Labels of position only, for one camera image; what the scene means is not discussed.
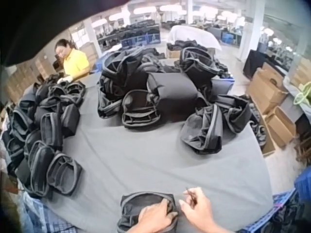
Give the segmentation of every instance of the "glove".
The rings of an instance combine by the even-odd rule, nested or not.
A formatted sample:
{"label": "glove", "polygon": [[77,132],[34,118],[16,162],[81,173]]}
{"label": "glove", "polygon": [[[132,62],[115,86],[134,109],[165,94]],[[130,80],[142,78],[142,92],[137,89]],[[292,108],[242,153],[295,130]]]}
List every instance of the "glove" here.
{"label": "glove", "polygon": [[72,82],[73,81],[73,77],[72,76],[70,76],[70,75],[68,75],[68,76],[66,76],[66,77],[64,77],[64,78],[60,78],[58,81],[57,81],[57,83],[60,83],[60,82],[62,82],[62,81],[67,81],[67,82]]}

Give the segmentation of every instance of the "green object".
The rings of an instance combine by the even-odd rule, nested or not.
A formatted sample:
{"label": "green object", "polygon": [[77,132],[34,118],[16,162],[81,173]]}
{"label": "green object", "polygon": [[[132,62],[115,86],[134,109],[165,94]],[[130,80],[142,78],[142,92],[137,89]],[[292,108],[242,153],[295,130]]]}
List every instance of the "green object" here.
{"label": "green object", "polygon": [[294,104],[299,105],[301,103],[306,103],[310,106],[311,102],[311,82],[306,83],[302,86],[301,92],[295,96]]}

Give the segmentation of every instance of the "blue crate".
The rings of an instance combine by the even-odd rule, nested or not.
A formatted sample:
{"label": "blue crate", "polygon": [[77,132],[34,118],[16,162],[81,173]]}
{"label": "blue crate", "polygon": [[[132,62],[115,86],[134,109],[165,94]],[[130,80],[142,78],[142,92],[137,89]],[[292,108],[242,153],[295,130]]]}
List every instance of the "blue crate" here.
{"label": "blue crate", "polygon": [[295,180],[295,188],[301,201],[311,201],[311,166]]}

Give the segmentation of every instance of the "checkered cloth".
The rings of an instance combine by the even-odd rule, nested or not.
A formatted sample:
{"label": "checkered cloth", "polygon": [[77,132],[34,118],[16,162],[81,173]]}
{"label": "checkered cloth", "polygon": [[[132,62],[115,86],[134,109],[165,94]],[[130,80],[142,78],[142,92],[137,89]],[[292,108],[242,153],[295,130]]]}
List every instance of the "checkered cloth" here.
{"label": "checkered cloth", "polygon": [[22,195],[24,203],[23,232],[25,233],[78,233],[78,229],[67,223],[50,209],[42,204],[40,200],[33,199],[24,192]]}

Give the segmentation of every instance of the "gray tablecloth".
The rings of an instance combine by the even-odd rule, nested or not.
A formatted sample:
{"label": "gray tablecloth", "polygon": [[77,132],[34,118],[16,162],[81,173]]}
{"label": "gray tablecloth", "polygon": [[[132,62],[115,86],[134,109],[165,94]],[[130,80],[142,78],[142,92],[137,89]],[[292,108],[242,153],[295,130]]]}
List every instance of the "gray tablecloth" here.
{"label": "gray tablecloth", "polygon": [[[186,187],[194,186],[210,198],[216,222],[230,230],[270,210],[269,174],[250,126],[237,136],[225,134],[218,154],[197,155],[179,138],[182,122],[136,132],[124,128],[117,116],[100,119],[98,78],[94,74],[83,80],[88,90],[79,128],[64,142],[64,152],[84,169],[76,191],[44,200],[56,214],[88,233],[114,233],[122,195],[157,191],[173,193],[178,201]],[[181,215],[177,232],[197,231]]]}

